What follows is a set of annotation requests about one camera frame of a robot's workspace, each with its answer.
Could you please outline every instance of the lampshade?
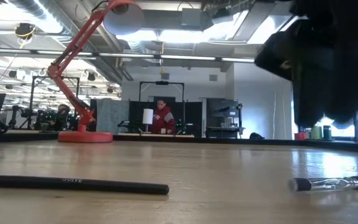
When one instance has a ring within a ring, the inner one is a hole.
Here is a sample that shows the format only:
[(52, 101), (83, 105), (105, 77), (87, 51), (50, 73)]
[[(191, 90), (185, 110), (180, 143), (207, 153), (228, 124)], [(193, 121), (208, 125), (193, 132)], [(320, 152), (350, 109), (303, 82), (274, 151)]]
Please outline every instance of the lampshade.
[(94, 76), (94, 72), (89, 72), (88, 74), (88, 80), (89, 81), (95, 81), (96, 77)]
[(103, 24), (115, 35), (127, 35), (138, 31), (144, 21), (142, 9), (131, 0), (109, 0)]

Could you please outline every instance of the fluorescent light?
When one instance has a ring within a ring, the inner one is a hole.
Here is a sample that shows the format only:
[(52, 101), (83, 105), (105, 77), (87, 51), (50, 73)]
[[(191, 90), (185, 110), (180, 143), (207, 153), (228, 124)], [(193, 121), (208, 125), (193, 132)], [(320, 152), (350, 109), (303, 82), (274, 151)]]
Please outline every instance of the fluorescent light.
[(100, 53), (102, 57), (123, 57), (123, 58), (154, 58), (149, 54), (121, 54), (121, 53)]
[(200, 43), (206, 41), (202, 31), (164, 30), (160, 40), (166, 43)]
[(47, 86), (47, 88), (51, 89), (51, 90), (55, 90), (55, 91), (60, 91), (60, 88), (55, 85), (49, 85), (49, 86)]
[(161, 55), (162, 59), (185, 59), (185, 60), (215, 60), (215, 57), (198, 57), (198, 56), (182, 56), (182, 55)]
[(287, 23), (283, 28), (281, 28), (280, 31), (286, 31), (298, 19), (299, 19), (299, 17), (295, 16), (294, 18), (291, 19), (291, 21), (289, 23)]
[(138, 30), (133, 34), (116, 35), (116, 37), (126, 41), (157, 40), (154, 30)]
[(253, 63), (255, 59), (253, 58), (222, 58), (222, 62), (248, 62)]
[(245, 10), (242, 11), (239, 15), (239, 17), (237, 18), (237, 20), (235, 21), (232, 29), (227, 33), (226, 35), (226, 40), (232, 39), (234, 37), (234, 35), (237, 33), (237, 31), (240, 29), (241, 24), (244, 22), (244, 20), (246, 19), (247, 15), (249, 13), (249, 10)]
[(61, 55), (63, 52), (54, 50), (39, 50), (38, 53), (48, 55)]
[(93, 54), (91, 52), (80, 52), (77, 54), (77, 56), (92, 56)]
[(16, 53), (16, 54), (30, 54), (30, 50), (22, 50), (22, 49), (0, 49), (0, 53)]
[(274, 20), (269, 16), (254, 32), (247, 41), (248, 44), (264, 44), (266, 40), (276, 31)]

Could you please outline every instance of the red desk lamp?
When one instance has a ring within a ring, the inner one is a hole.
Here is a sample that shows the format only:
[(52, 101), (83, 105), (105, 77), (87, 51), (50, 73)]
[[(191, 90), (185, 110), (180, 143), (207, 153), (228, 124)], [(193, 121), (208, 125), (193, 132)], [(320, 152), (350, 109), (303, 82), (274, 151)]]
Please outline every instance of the red desk lamp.
[[(96, 11), (104, 2), (108, 5), (105, 10)], [(116, 35), (126, 35), (136, 32), (142, 27), (144, 15), (142, 9), (131, 0), (108, 0), (100, 2), (93, 10), (88, 22), (82, 27), (74, 40), (59, 58), (48, 67), (49, 77), (56, 83), (70, 103), (78, 111), (78, 131), (61, 132), (60, 142), (111, 142), (111, 133), (87, 132), (86, 126), (96, 120), (93, 110), (82, 100), (78, 99), (62, 79), (62, 73), (75, 56), (82, 51), (83, 46), (93, 32), (104, 21), (105, 28)]]

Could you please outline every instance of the table surface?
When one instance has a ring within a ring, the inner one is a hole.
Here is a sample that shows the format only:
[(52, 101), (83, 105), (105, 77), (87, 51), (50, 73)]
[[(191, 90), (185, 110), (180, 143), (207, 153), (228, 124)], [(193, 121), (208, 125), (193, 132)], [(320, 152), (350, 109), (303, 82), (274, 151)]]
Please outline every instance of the table surface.
[(1, 223), (358, 223), (358, 191), (294, 194), (292, 177), (358, 175), (358, 154), (168, 142), (0, 144), (0, 174), (155, 182), (168, 196), (0, 189)]
[(118, 133), (121, 136), (143, 136), (143, 137), (175, 137), (175, 138), (194, 138), (192, 134), (150, 134), (150, 133)]

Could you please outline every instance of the person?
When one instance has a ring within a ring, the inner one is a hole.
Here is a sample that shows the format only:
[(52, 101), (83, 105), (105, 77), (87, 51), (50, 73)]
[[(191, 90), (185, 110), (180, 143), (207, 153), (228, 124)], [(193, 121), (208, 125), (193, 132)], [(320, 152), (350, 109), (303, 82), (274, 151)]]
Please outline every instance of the person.
[(49, 122), (54, 131), (63, 131), (65, 128), (67, 128), (68, 112), (70, 112), (69, 106), (65, 104), (59, 105), (56, 119)]
[(167, 134), (173, 134), (175, 132), (175, 120), (173, 119), (171, 108), (167, 106), (167, 102), (158, 100), (150, 131), (152, 134), (160, 134), (163, 128), (166, 129)]

